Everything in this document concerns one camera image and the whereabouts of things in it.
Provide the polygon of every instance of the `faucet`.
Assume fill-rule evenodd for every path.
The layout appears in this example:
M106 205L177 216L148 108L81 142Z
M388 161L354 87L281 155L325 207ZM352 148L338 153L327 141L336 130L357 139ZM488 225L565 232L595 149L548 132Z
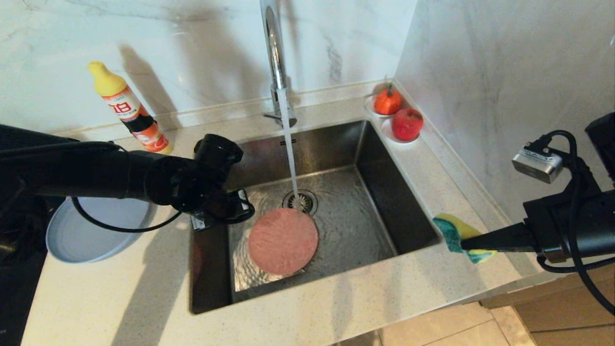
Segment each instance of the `faucet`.
M280 22L277 13L276 0L261 0L261 13L263 15L263 28L265 41L267 43L267 53L269 55L269 67L271 68L271 100L273 101L273 114L265 114L268 118L275 119L276 123L282 125L282 114L280 112L280 102L277 97L278 91L287 91L286 70L284 68L284 49L282 48L282 35L280 34ZM293 114L293 109L288 104L288 120L290 127L297 123Z

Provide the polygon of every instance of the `drain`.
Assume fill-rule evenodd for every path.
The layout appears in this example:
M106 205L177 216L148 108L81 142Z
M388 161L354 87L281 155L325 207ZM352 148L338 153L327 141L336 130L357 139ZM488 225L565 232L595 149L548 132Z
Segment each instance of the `drain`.
M318 199L311 191L299 189L299 208L298 210L307 215L314 215L318 210ZM282 207L293 208L296 205L295 194L291 191L284 196Z

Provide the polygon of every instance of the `sink basin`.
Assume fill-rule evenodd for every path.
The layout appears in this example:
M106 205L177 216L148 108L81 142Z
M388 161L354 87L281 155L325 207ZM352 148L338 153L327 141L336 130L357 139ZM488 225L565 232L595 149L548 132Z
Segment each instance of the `sink basin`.
M319 245L289 277L262 272L247 254L259 217L297 203L283 137L240 144L228 190L244 188L256 214L237 225L193 234L193 313L203 313L437 244L438 236L368 121L292 135L300 206L312 215Z

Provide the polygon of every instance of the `running water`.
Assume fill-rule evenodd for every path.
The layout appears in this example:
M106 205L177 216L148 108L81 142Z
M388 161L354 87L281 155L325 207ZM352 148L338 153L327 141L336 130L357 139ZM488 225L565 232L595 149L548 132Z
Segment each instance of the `running water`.
M282 114L282 127L284 127L284 141L286 142L286 153L288 155L288 165L290 166L290 177L293 179L293 194L295 200L293 208L300 209L301 202L297 189L297 175L295 172L295 156L293 154L293 145L290 139L290 121L288 120L288 100L286 99L286 88L277 90L277 99L280 103L280 112Z

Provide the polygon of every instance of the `marble wall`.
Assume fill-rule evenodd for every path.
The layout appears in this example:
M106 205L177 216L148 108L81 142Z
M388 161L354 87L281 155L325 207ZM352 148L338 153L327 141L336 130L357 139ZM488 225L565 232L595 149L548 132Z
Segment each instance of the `marble wall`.
M586 125L615 107L615 1L420 0L396 78L514 221L559 192L516 172L529 140L571 131L602 189ZM553 145L567 151L565 140Z
M294 91L391 78L415 0L279 0ZM0 4L0 123L113 123L86 70L101 60L154 114L269 97L259 0Z

